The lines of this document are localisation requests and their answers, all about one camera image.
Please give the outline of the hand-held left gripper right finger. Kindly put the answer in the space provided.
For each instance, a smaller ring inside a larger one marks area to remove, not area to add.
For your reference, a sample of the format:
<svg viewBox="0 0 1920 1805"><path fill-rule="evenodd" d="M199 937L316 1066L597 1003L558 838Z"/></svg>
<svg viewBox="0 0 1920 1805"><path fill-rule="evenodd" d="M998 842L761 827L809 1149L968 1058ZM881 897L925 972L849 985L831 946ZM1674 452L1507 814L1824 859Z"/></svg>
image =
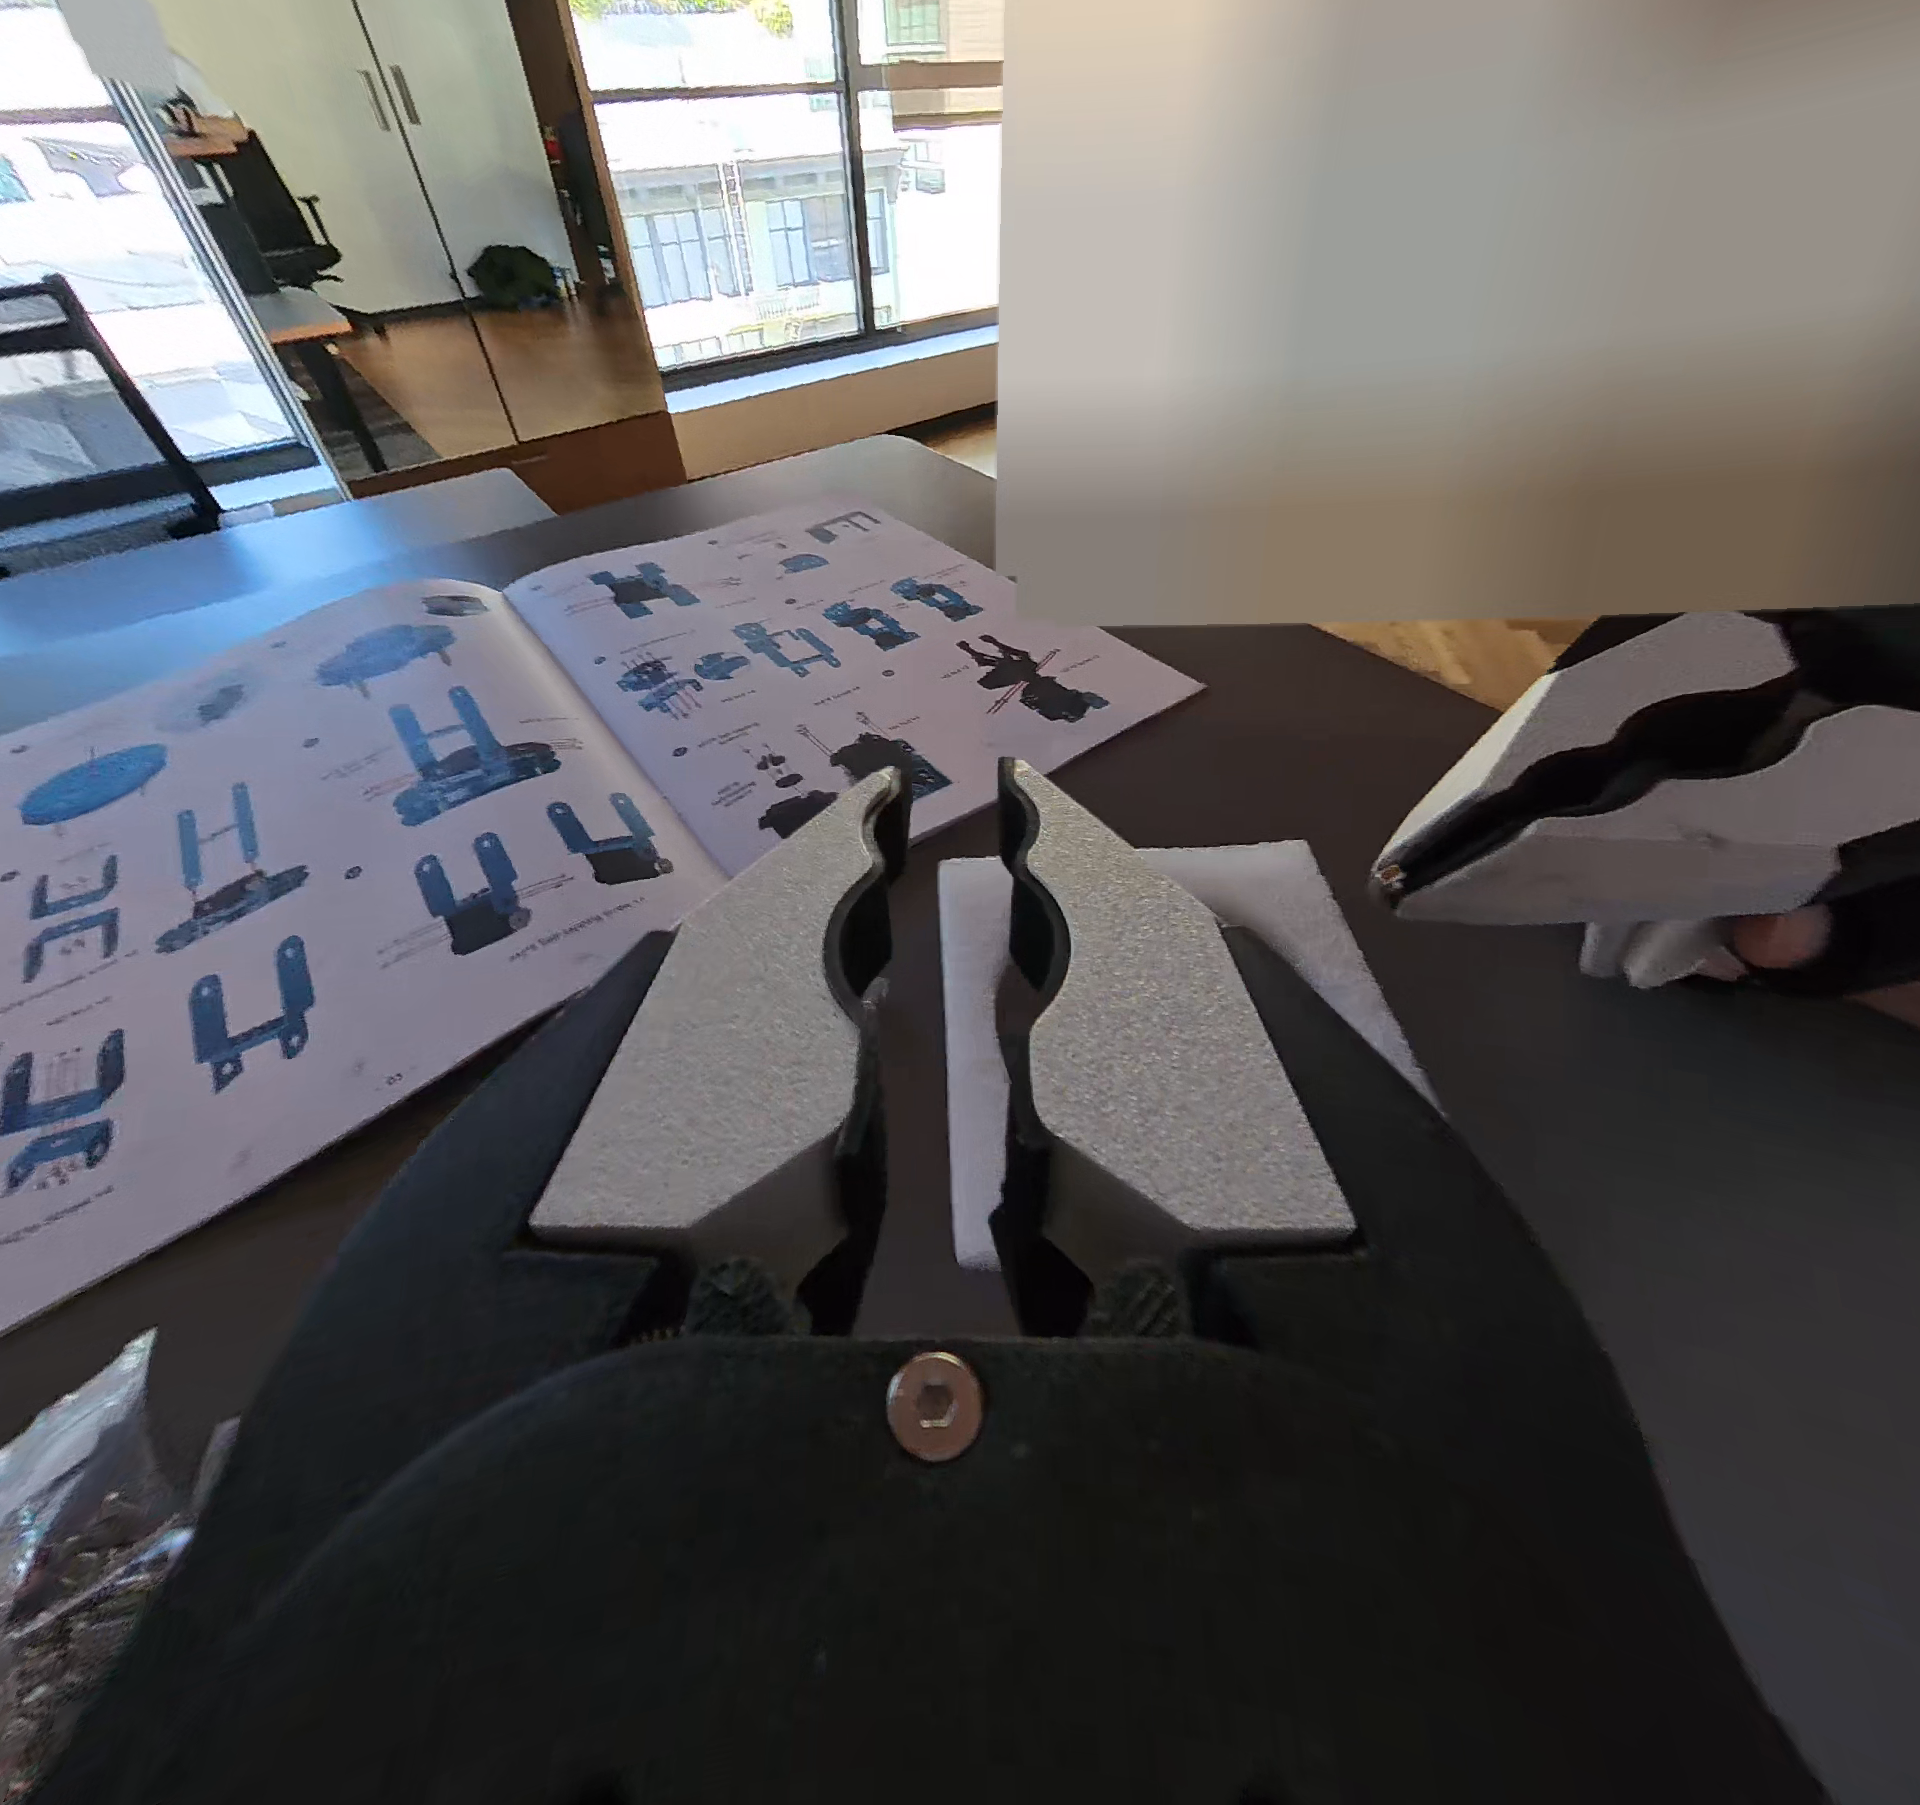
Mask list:
<svg viewBox="0 0 1920 1805"><path fill-rule="evenodd" d="M1079 1274L1351 1241L1226 927L1033 765L998 761L997 803L1007 1241Z"/></svg>

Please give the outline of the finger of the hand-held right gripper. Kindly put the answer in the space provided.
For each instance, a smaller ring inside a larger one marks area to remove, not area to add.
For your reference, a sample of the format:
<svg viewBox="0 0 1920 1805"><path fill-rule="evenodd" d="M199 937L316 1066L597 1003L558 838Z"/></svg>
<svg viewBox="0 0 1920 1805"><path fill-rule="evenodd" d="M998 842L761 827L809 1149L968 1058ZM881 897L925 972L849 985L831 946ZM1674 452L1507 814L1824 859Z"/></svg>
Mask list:
<svg viewBox="0 0 1920 1805"><path fill-rule="evenodd" d="M1711 920L1914 876L1917 714L1821 714L1759 770L1666 779L1606 814L1547 817L1440 878L1378 886L1410 920Z"/></svg>
<svg viewBox="0 0 1920 1805"><path fill-rule="evenodd" d="M1382 847L1440 878L1547 817L1623 807L1666 779L1715 776L1787 708L1798 661L1777 624L1688 613L1542 673Z"/></svg>

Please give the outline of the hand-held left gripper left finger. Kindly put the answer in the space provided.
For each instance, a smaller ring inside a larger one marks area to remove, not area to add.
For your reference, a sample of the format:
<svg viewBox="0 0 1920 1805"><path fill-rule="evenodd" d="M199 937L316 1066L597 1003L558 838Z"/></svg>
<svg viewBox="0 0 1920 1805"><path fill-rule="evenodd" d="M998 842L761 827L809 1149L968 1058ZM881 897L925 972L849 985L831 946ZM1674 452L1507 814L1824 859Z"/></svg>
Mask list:
<svg viewBox="0 0 1920 1805"><path fill-rule="evenodd" d="M883 1218L876 1010L911 784L881 767L687 914L588 1098L531 1235L791 1303L860 1303Z"/></svg>

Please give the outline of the dark grey desk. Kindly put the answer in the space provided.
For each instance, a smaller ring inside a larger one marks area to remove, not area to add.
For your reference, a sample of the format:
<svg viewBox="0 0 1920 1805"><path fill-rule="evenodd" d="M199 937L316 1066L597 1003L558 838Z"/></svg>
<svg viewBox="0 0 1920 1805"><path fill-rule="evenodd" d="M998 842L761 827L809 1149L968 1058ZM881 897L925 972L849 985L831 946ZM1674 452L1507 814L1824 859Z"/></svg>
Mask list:
<svg viewBox="0 0 1920 1805"><path fill-rule="evenodd" d="M898 436L553 517L490 469L5 581L5 732L405 576L509 582L802 500L989 565L989 474ZM1745 1665L1835 1801L1914 1801L1914 1032L1635 991L1365 891L1488 723L1311 626L1132 626L1204 694L1062 784L1150 847L1311 842L1445 1111L1601 1336Z"/></svg>

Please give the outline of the person's right hand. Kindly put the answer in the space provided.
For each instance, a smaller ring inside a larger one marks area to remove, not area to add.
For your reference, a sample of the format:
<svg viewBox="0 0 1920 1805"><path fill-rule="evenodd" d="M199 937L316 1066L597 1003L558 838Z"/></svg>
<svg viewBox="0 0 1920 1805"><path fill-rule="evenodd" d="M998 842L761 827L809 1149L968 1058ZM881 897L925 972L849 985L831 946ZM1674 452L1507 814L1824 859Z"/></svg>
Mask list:
<svg viewBox="0 0 1920 1805"><path fill-rule="evenodd" d="M1865 899L1745 916L1726 927L1745 985L1809 1002L1848 1002L1917 1029L1914 909Z"/></svg>

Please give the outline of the printed instruction sheet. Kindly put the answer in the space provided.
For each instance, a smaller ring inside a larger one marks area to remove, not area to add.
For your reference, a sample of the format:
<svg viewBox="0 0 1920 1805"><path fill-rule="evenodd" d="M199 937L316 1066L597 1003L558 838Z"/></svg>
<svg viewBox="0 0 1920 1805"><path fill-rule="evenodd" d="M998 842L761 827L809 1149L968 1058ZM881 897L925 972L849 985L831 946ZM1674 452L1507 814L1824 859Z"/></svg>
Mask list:
<svg viewBox="0 0 1920 1805"><path fill-rule="evenodd" d="M379 585L2 745L2 1322L270 1187L896 765L1203 694L866 504Z"/></svg>

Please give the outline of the clear bag with silver screws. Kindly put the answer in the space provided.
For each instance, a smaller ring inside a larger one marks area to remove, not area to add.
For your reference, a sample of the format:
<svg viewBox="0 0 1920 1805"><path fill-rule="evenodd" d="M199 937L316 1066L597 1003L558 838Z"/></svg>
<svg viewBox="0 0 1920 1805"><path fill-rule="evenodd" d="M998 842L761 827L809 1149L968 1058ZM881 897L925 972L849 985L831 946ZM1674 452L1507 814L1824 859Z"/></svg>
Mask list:
<svg viewBox="0 0 1920 1805"><path fill-rule="evenodd" d="M84 1710L190 1542L237 1433L185 1485L160 1461L157 1329L37 1414L2 1450L2 1801L33 1801Z"/></svg>

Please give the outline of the black office chair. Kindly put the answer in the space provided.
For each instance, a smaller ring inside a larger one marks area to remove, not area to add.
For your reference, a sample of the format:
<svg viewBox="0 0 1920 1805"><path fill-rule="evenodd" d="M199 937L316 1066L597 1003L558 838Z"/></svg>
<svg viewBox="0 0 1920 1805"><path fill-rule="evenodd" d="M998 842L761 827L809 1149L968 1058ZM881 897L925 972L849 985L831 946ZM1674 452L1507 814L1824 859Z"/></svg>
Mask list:
<svg viewBox="0 0 1920 1805"><path fill-rule="evenodd" d="M316 195L300 199L286 185L259 134L234 139L220 166L275 288L337 280L343 254L326 234Z"/></svg>

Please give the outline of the white foam frame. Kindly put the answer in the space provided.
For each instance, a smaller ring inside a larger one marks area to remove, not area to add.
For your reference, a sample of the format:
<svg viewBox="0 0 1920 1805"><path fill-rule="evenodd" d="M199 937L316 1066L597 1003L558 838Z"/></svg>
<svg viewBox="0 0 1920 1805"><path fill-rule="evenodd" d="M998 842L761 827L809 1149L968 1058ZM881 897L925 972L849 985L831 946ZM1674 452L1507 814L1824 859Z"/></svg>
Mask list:
<svg viewBox="0 0 1920 1805"><path fill-rule="evenodd" d="M1218 924L1249 927L1284 954L1378 1058L1437 1104L1306 841L1144 849L1140 856ZM992 1213L1007 1172L1008 1074L997 998L1012 968L1012 894L1012 874L997 856L948 856L937 869L949 1223L956 1262L968 1270L998 1265Z"/></svg>

